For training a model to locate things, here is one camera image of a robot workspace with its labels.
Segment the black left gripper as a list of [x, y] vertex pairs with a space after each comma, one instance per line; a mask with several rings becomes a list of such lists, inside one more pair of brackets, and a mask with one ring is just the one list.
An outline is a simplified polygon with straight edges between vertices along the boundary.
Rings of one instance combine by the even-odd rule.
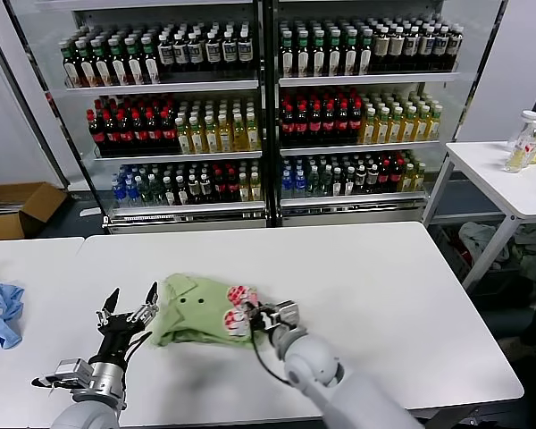
[[145, 330], [144, 323], [150, 323], [158, 312], [158, 283], [153, 282], [146, 301], [133, 314], [133, 321], [129, 321], [129, 315], [113, 315], [119, 298], [119, 289], [105, 300], [102, 308], [96, 312], [99, 323], [103, 324], [98, 331], [103, 335], [103, 340], [98, 352], [96, 362], [113, 365], [125, 365], [125, 354], [130, 347], [130, 342], [135, 334]]

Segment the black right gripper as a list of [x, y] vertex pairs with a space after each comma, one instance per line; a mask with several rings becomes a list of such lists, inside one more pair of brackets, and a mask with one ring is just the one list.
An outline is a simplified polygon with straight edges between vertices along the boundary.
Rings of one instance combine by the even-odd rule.
[[248, 312], [247, 320], [251, 332], [258, 330], [270, 332], [280, 324], [279, 313], [275, 305], [262, 304], [259, 306], [247, 301], [245, 309]]

